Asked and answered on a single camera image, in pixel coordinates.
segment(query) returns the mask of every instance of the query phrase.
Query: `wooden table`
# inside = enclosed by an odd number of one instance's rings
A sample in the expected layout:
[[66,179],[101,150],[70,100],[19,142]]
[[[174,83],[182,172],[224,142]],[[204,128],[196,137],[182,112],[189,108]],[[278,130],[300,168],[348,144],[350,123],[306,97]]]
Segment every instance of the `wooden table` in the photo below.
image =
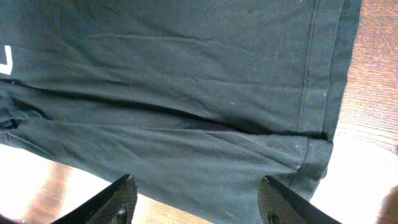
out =
[[[363,1],[328,175],[311,201],[343,223],[398,223],[397,33],[398,1]],[[61,217],[109,184],[6,146],[0,178],[0,213],[32,224]],[[144,196],[135,214],[134,223],[208,223]]]

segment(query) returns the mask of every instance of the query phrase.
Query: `cloth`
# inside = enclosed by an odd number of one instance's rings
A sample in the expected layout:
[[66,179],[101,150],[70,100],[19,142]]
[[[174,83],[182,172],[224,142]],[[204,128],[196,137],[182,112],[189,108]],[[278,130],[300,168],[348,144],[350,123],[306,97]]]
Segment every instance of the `cloth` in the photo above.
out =
[[326,172],[360,5],[0,1],[0,143],[260,223],[262,177],[309,199]]

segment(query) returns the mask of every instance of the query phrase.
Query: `dark gray cloth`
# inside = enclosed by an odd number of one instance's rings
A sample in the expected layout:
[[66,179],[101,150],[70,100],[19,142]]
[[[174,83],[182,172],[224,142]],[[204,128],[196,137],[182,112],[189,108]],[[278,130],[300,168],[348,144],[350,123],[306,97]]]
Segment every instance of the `dark gray cloth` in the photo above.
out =
[[0,1],[0,142],[215,223],[326,171],[361,2]]

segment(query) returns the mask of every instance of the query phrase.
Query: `white label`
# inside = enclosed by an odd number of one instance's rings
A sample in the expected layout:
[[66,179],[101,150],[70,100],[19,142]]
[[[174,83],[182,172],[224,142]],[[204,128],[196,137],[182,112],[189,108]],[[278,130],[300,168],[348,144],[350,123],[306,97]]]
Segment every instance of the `white label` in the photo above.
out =
[[0,73],[11,75],[12,71],[12,55],[11,55],[11,47],[8,45],[4,46],[4,50],[6,51],[6,60],[7,64],[0,64]]

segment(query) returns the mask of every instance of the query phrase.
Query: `wooden surface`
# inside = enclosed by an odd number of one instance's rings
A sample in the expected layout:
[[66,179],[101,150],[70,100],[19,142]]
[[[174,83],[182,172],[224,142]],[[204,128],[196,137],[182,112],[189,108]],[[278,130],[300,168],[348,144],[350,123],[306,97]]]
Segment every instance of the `wooden surface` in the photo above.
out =
[[[398,223],[397,33],[398,1],[363,1],[328,175],[312,199],[343,223]],[[49,223],[109,184],[5,146],[0,179],[0,213],[26,223]],[[134,223],[208,223],[143,196],[135,214]]]

